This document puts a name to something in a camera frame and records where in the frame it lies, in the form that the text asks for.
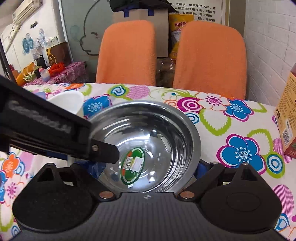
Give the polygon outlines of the red cracker box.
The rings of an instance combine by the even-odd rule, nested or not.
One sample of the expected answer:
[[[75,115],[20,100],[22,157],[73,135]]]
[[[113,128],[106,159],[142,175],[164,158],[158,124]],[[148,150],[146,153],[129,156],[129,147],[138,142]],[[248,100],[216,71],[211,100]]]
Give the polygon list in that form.
[[[276,118],[283,153],[295,159],[295,136],[296,136],[296,82],[295,75],[290,72],[287,84],[281,95],[280,101],[275,108]]]

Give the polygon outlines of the white ceramic bowl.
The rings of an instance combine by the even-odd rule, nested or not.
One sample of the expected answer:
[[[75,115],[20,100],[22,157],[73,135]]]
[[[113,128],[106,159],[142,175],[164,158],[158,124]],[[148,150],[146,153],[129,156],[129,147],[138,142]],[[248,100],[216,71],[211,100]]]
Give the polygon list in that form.
[[[47,99],[47,101],[83,118],[84,95],[77,90],[69,90],[59,93]]]

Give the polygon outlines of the stainless steel bowl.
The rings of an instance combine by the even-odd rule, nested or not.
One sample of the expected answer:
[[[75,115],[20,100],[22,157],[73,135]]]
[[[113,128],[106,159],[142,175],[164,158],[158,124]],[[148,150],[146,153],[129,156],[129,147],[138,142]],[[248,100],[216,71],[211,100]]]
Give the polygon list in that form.
[[[121,192],[179,193],[201,157],[193,122],[180,110],[155,101],[110,106],[91,118],[92,136],[115,145],[119,158],[102,165],[98,180]]]

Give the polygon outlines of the floral tablecloth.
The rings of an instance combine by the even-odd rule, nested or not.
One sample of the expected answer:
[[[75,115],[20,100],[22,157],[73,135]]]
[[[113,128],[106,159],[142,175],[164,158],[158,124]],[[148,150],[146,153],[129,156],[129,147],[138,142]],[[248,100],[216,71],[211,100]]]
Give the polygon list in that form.
[[[152,100],[182,111],[201,138],[201,159],[239,167],[248,161],[265,179],[282,203],[275,229],[295,240],[295,159],[283,154],[273,106],[220,94],[128,84],[43,84],[26,90],[51,98],[77,90],[84,95],[84,117],[90,119],[104,108],[124,101]],[[10,240],[20,228],[12,214],[16,195],[47,162],[58,167],[64,161],[34,156],[12,148],[1,153],[1,240]]]

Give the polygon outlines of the yellow snack bag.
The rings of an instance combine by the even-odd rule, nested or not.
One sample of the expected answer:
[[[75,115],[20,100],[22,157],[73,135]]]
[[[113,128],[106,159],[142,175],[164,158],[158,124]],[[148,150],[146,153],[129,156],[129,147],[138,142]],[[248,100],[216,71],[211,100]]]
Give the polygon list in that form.
[[[191,22],[193,20],[194,20],[193,15],[169,14],[169,29],[171,34],[171,52],[170,52],[171,59],[173,60],[177,59],[181,31],[188,22]]]

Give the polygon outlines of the wall poster with text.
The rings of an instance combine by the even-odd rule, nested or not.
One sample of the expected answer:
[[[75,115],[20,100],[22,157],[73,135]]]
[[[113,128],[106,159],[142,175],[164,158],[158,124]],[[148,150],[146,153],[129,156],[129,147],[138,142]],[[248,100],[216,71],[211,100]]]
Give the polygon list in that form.
[[[175,0],[169,1],[180,14],[193,15],[196,21],[225,24],[226,1],[223,0]]]

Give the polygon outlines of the white air conditioner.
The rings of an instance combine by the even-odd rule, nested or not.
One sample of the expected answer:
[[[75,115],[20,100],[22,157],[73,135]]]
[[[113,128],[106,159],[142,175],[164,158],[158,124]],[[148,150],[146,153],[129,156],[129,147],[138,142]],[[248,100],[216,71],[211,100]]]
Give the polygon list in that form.
[[[27,18],[43,5],[42,0],[25,0],[13,12],[13,24],[22,25]]]

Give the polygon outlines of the right orange chair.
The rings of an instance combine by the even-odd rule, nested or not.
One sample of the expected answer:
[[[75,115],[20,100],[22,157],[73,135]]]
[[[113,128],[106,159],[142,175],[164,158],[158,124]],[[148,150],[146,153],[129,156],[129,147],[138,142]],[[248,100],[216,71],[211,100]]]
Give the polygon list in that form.
[[[182,29],[173,87],[245,99],[245,42],[234,28],[192,21]]]

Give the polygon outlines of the brown gift bag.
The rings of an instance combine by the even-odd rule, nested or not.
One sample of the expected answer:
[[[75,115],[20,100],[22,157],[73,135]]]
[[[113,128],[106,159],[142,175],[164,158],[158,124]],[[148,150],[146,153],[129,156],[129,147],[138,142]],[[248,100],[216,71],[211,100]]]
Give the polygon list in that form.
[[[47,48],[46,53],[50,65],[63,63],[65,66],[68,66],[72,63],[67,42]]]

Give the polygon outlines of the orange chair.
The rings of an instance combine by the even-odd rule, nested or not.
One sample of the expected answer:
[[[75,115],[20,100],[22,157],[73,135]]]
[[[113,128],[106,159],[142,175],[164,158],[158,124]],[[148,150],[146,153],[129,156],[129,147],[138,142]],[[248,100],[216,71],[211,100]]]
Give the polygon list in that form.
[[[95,82],[155,86],[156,63],[153,23],[118,22],[103,34]]]
[[[173,87],[245,99],[245,42],[234,28],[192,21],[182,29]]]

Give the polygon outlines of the pink floral side table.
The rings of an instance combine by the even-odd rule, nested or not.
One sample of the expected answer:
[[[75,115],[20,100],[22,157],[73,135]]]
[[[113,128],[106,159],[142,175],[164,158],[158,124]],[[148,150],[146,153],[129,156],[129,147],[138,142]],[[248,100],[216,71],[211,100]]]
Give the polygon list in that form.
[[[66,66],[65,70],[48,81],[42,78],[35,79],[24,86],[42,85],[42,84],[59,84],[59,83],[86,83],[89,76],[85,67],[85,62],[74,62]]]

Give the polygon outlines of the left orange chair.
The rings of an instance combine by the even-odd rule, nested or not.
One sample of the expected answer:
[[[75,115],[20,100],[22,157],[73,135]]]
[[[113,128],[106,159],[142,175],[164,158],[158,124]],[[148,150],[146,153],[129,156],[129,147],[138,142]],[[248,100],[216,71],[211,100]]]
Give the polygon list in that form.
[[[103,34],[95,82],[155,86],[156,63],[153,23],[118,22]]]

